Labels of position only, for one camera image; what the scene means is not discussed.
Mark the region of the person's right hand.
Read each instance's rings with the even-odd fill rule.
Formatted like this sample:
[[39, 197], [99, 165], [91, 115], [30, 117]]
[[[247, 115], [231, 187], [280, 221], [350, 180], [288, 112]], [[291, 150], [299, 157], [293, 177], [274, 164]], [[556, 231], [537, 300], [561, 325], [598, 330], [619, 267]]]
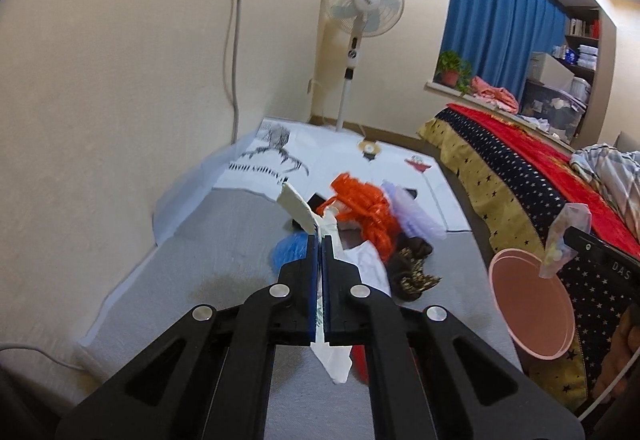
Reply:
[[639, 307], [631, 306], [624, 312], [611, 339], [611, 348], [601, 364], [601, 374], [593, 389], [593, 397], [600, 397], [606, 387], [620, 374], [639, 348]]

